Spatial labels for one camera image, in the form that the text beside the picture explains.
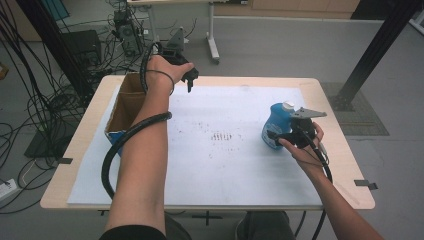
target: table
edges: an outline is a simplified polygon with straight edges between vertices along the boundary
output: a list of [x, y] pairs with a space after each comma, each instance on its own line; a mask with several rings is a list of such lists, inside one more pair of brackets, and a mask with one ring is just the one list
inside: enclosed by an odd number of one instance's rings
[[[227, 0], [127, 0], [128, 4], [131, 6], [144, 6], [147, 10], [150, 19], [150, 28], [153, 34], [153, 41], [158, 42], [159, 37], [156, 31], [155, 24], [155, 7], [161, 5], [170, 5], [178, 4], [179, 6], [184, 6], [189, 8], [188, 4], [208, 4], [208, 16], [209, 16], [209, 32], [206, 33], [206, 38], [208, 40], [209, 49], [211, 52], [212, 60], [216, 63], [219, 63], [219, 53], [218, 48], [216, 47], [215, 38], [213, 35], [213, 16], [214, 16], [214, 3], [213, 2], [226, 2]], [[169, 11], [176, 11], [175, 6], [169, 6]]]
[[[65, 152], [64, 158], [72, 158], [71, 164], [60, 164], [41, 199], [41, 206], [49, 209], [108, 209], [104, 205], [73, 205], [67, 200], [71, 193], [73, 183], [76, 180], [79, 167], [90, 142], [93, 139], [97, 125], [111, 100], [114, 90], [120, 86], [124, 76], [106, 76], [99, 85], [90, 106], [88, 107], [75, 135]], [[305, 78], [254, 78], [254, 77], [199, 77], [196, 86], [261, 86], [261, 87], [284, 87], [300, 89], [305, 104], [310, 109], [325, 111], [327, 117], [317, 118], [315, 121], [325, 131], [323, 143], [331, 159], [331, 170], [334, 185], [346, 200], [355, 209], [372, 209], [375, 206], [374, 199], [367, 187], [358, 187], [354, 180], [363, 179], [362, 173], [355, 161], [349, 145], [337, 123], [334, 113], [324, 95], [324, 92], [315, 79]], [[236, 209], [267, 209], [287, 210], [301, 209], [318, 210], [320, 207], [296, 206], [284, 209], [270, 209], [269, 206], [242, 206]], [[181, 209], [178, 206], [167, 209]], [[212, 210], [209, 206], [194, 208], [196, 210]]]

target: gray floor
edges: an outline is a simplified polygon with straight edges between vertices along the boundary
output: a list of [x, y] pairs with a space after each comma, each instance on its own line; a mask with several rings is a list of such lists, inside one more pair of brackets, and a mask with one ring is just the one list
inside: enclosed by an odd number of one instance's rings
[[[209, 58], [204, 38], [206, 22], [199, 21], [185, 51], [201, 75], [312, 77], [321, 82], [344, 82], [381, 22], [217, 18], [215, 24], [219, 65]], [[32, 46], [42, 52], [39, 45]], [[423, 238], [424, 193], [419, 187], [424, 180], [423, 46], [424, 37], [408, 25], [361, 89], [390, 136], [347, 137], [365, 178], [379, 187], [372, 191], [376, 208], [361, 214], [387, 239]], [[1, 61], [11, 65], [4, 57], [4, 48], [0, 51]], [[27, 101], [28, 94], [12, 69], [0, 81], [0, 122], [19, 126], [27, 118]], [[6, 166], [0, 170], [2, 179], [16, 178], [28, 161], [23, 152], [34, 132], [33, 127], [21, 131]], [[30, 171], [27, 179], [35, 174]], [[26, 206], [39, 199], [43, 191], [25, 192], [0, 212]], [[224, 219], [211, 220], [209, 226], [203, 220], [191, 219], [191, 213], [176, 219], [194, 239], [233, 239], [234, 227], [243, 213], [213, 214]], [[295, 229], [301, 212], [289, 212], [289, 216]], [[0, 239], [95, 239], [106, 218], [96, 211], [52, 211], [36, 205], [16, 214], [0, 215]], [[319, 213], [308, 213], [298, 239], [312, 237], [318, 218]], [[319, 239], [335, 239], [328, 220]]]

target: power strip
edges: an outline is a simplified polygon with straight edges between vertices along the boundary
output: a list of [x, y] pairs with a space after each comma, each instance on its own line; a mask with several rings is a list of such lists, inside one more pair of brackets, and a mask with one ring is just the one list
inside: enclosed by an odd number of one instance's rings
[[0, 185], [0, 201], [3, 201], [10, 195], [19, 191], [19, 188], [16, 186], [15, 180], [10, 179], [9, 181], [7, 181], [7, 183], [8, 184], [3, 183], [2, 185]]

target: person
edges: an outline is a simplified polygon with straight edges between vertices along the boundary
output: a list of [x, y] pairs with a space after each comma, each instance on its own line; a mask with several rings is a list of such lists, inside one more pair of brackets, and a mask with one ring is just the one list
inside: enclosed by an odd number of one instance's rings
[[[146, 74], [149, 90], [134, 124], [147, 117], [167, 112], [169, 93], [174, 84], [193, 67], [193, 63], [174, 66], [161, 56], [152, 56], [147, 65], [147, 69], [151, 71]], [[317, 132], [314, 142], [318, 145], [324, 132], [318, 124], [314, 123], [314, 127]], [[312, 181], [337, 238], [382, 239], [326, 178], [317, 156], [310, 147], [298, 149], [284, 139], [279, 142], [292, 154]], [[174, 231], [182, 232], [180, 239], [191, 239], [182, 226], [167, 217], [164, 212], [167, 159], [166, 122], [143, 129], [125, 143], [116, 193], [101, 240], [171, 239], [167, 232], [168, 225]], [[273, 224], [260, 224], [270, 222], [270, 219]], [[236, 235], [240, 240], [271, 239], [271, 236], [273, 239], [285, 239], [284, 235], [287, 232], [290, 235], [291, 232], [287, 226], [288, 218], [284, 212], [248, 212], [238, 225]]]

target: cardboard box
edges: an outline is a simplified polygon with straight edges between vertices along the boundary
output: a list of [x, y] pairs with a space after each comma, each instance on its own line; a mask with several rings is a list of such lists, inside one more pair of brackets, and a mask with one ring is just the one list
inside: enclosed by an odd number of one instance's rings
[[143, 106], [145, 97], [146, 94], [141, 87], [140, 74], [127, 74], [119, 89], [105, 128], [106, 137], [112, 144], [131, 127]]

